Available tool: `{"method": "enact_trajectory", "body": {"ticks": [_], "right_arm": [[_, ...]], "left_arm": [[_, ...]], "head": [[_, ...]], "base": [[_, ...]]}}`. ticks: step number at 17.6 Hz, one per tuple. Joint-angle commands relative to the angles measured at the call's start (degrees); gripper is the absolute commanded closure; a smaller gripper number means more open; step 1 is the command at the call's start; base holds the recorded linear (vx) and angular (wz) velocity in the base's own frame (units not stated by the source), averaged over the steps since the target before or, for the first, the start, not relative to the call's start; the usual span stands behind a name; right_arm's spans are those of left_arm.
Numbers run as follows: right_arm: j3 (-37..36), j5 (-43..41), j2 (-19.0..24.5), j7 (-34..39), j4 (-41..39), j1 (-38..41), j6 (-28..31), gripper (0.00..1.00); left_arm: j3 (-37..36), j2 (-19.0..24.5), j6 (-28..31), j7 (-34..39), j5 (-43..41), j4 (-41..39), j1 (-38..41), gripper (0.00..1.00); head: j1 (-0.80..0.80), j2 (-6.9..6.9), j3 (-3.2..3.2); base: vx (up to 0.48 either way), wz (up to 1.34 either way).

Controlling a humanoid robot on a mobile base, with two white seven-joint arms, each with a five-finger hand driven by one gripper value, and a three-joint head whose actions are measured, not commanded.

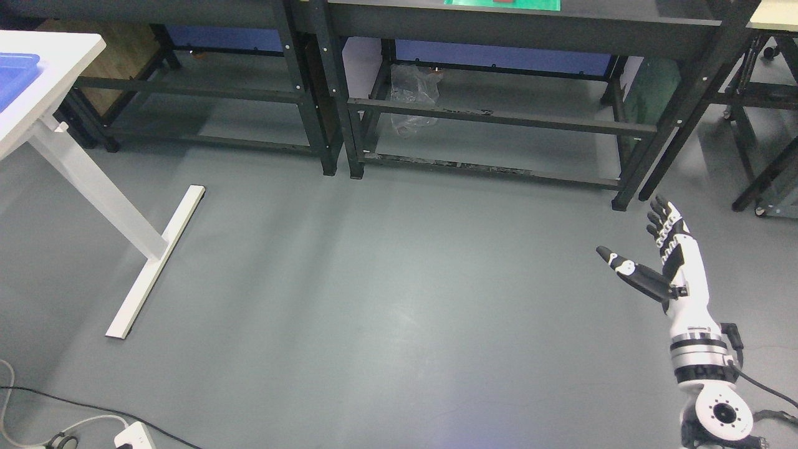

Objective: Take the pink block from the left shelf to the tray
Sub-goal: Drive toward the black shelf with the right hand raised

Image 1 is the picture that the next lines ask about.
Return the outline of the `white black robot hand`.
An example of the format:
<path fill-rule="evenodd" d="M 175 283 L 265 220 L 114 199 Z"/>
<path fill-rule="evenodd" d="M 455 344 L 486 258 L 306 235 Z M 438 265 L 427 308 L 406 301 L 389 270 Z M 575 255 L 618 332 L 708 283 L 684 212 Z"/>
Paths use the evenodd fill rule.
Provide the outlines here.
<path fill-rule="evenodd" d="M 622 281 L 661 304 L 671 319 L 671 336 L 720 334 L 720 325 L 709 313 L 709 284 L 698 242 L 676 206 L 664 196 L 656 195 L 650 207 L 646 230 L 655 239 L 661 272 L 605 246 L 596 247 L 598 255 Z"/>

